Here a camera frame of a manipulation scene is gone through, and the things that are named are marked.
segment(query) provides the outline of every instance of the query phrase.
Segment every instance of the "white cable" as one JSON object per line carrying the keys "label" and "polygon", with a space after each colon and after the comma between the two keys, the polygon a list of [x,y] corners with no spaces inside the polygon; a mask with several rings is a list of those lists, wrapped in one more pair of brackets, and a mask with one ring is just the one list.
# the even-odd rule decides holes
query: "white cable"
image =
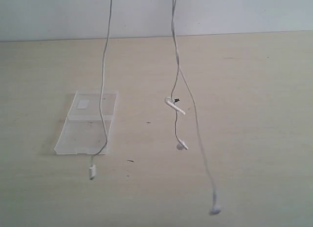
{"label": "white cable", "polygon": [[[183,78],[183,80],[184,80],[184,83],[185,83],[185,85],[186,85],[186,87],[187,87],[187,89],[189,91],[190,97],[191,97],[193,105],[194,105],[198,143],[199,143],[199,147],[200,147],[201,154],[202,154],[202,159],[203,159],[203,164],[204,164],[204,167],[205,167],[205,172],[206,172],[206,175],[209,178],[209,180],[211,182],[211,185],[212,185],[213,206],[212,206],[212,209],[210,211],[210,215],[216,215],[216,214],[220,213],[220,211],[221,211],[221,209],[217,206],[217,188],[216,188],[214,179],[213,179],[213,177],[211,175],[211,172],[209,170],[208,161],[207,161],[206,154],[205,154],[205,149],[203,147],[203,142],[202,142],[202,138],[201,138],[201,135],[200,135],[199,119],[198,119],[198,112],[197,112],[196,102],[195,102],[193,94],[192,94],[192,92],[191,92],[191,90],[190,90],[190,88],[189,88],[189,86],[187,84],[186,78],[185,78],[185,76],[184,76],[184,74],[183,74],[183,72],[182,72],[182,70],[180,68],[180,63],[179,63],[179,50],[178,50],[178,45],[177,45],[177,41],[176,41],[175,20],[174,20],[175,9],[176,9],[176,1],[177,0],[172,0],[172,37],[173,37],[173,41],[174,41],[174,45],[175,45],[175,51],[176,51],[177,73],[176,73],[176,80],[175,80],[175,83],[174,83],[174,87],[173,87],[172,92],[171,92],[171,98],[173,98],[173,92],[175,90],[175,87],[176,87],[176,84],[177,84],[177,80],[178,80],[178,75],[180,73],[182,78]],[[177,114],[177,111],[176,111],[175,136],[176,136],[178,142],[180,143],[179,138],[177,136],[177,119],[178,119],[178,114]]]}
{"label": "white cable", "polygon": [[100,100],[99,100],[99,112],[100,112],[100,117],[101,117],[101,121],[102,121],[102,126],[103,126],[103,130],[104,130],[104,135],[106,138],[106,142],[104,143],[104,145],[101,147],[101,149],[93,154],[91,156],[91,161],[90,161],[90,170],[91,170],[91,174],[94,175],[90,175],[90,179],[93,180],[94,176],[95,176],[95,165],[93,164],[93,158],[100,154],[103,149],[107,146],[108,144],[108,135],[107,135],[107,130],[106,130],[106,125],[104,122],[104,118],[102,115],[102,94],[103,94],[103,90],[104,90],[104,78],[105,78],[105,58],[106,58],[106,53],[107,53],[107,48],[108,48],[108,42],[109,42],[109,38],[110,38],[110,25],[111,25],[111,16],[112,16],[112,0],[110,0],[110,14],[109,14],[109,22],[108,22],[108,32],[107,32],[107,39],[105,42],[105,46],[104,46],[104,50],[103,50],[103,57],[102,57],[102,83],[101,83],[101,92],[100,92]]}

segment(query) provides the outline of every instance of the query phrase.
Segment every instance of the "table surface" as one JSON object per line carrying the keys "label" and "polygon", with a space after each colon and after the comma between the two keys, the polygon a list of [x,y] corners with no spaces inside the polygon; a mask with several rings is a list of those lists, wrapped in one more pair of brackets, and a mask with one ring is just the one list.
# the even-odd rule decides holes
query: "table surface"
{"label": "table surface", "polygon": [[94,181],[88,156],[57,156],[54,146],[75,91],[100,88],[104,41],[1,43],[1,227],[312,226],[313,32],[178,43],[222,213],[208,216],[211,187],[181,78],[178,134],[190,149],[176,149],[164,104],[176,74],[170,37],[110,40],[106,89],[120,98]]}

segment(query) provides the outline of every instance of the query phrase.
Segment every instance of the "light wood desk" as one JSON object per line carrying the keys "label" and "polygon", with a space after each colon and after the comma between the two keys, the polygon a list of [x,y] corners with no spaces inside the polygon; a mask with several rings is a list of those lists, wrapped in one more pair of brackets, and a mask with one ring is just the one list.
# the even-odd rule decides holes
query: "light wood desk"
{"label": "light wood desk", "polygon": [[100,87],[104,41],[2,43],[1,227],[313,225],[313,32],[178,42],[222,213],[207,215],[211,189],[181,81],[179,135],[190,150],[176,149],[164,104],[176,72],[171,38],[110,40],[106,88],[120,101],[111,153],[96,158],[92,182],[89,157],[53,148],[75,91]]}

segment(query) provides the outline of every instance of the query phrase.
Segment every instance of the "white wall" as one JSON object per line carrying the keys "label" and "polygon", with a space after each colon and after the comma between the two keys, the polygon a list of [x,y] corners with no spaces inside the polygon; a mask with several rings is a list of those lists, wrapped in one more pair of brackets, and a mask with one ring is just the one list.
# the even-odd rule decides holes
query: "white wall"
{"label": "white wall", "polygon": [[[313,0],[178,0],[177,34],[312,30]],[[0,41],[100,38],[109,0],[0,0]],[[170,35],[171,0],[114,0],[113,37]]]}

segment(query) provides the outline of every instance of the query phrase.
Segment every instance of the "wire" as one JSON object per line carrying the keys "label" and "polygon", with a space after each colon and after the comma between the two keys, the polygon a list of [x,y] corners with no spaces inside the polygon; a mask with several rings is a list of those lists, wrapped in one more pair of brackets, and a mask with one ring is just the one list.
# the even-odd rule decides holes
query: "wire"
{"label": "wire", "polygon": [[[200,147],[200,150],[201,150],[201,155],[202,155],[202,159],[203,159],[203,164],[204,164],[204,167],[205,167],[205,172],[206,172],[206,175],[207,177],[209,178],[210,182],[211,182],[211,185],[212,185],[212,192],[213,192],[213,205],[216,204],[216,201],[217,201],[217,189],[216,189],[216,185],[215,185],[215,182],[214,182],[214,179],[211,175],[211,172],[209,170],[209,166],[208,166],[208,161],[207,161],[207,158],[206,158],[206,154],[205,154],[205,149],[203,147],[203,142],[202,142],[202,138],[201,138],[201,134],[200,134],[200,129],[199,129],[199,119],[198,119],[198,112],[197,112],[197,106],[196,106],[196,102],[195,102],[195,99],[193,97],[193,94],[187,84],[187,81],[186,81],[186,78],[180,68],[180,63],[179,63],[179,50],[178,50],[178,44],[177,44],[177,41],[176,41],[176,34],[175,34],[175,9],[176,9],[176,1],[177,0],[172,0],[172,37],[173,37],[173,41],[174,41],[174,45],[175,45],[175,52],[176,52],[176,62],[177,62],[177,73],[176,73],[176,79],[175,79],[175,83],[174,83],[174,87],[172,89],[172,92],[171,92],[171,98],[173,97],[173,92],[175,90],[175,87],[176,87],[176,84],[177,84],[177,80],[178,80],[178,75],[179,73],[181,74],[183,80],[184,80],[184,83],[188,89],[188,92],[190,94],[190,97],[192,99],[192,102],[193,102],[193,105],[194,105],[194,109],[195,109],[195,118],[196,118],[196,129],[197,129],[197,136],[198,136],[198,143],[199,143],[199,147]],[[177,136],[177,119],[178,119],[178,116],[177,116],[177,111],[176,111],[176,119],[175,119],[175,136],[178,140],[178,136]]]}
{"label": "wire", "polygon": [[104,118],[102,116],[102,94],[103,94],[103,90],[104,90],[104,77],[105,77],[105,58],[106,58],[106,53],[107,53],[107,48],[108,48],[108,42],[109,42],[109,38],[110,38],[110,25],[111,25],[111,16],[112,16],[112,0],[110,0],[110,14],[109,14],[109,22],[108,22],[108,32],[107,32],[107,39],[105,42],[105,46],[104,46],[104,50],[103,50],[103,57],[102,57],[102,83],[101,83],[101,92],[100,92],[100,100],[99,100],[99,112],[100,112],[100,117],[101,117],[101,121],[102,121],[102,126],[103,126],[103,130],[104,130],[104,135],[106,137],[106,142],[104,143],[104,145],[101,147],[101,149],[93,154],[91,156],[91,166],[93,165],[93,158],[100,154],[103,149],[107,146],[108,144],[108,135],[107,135],[107,129],[106,129],[106,124],[104,122]]}

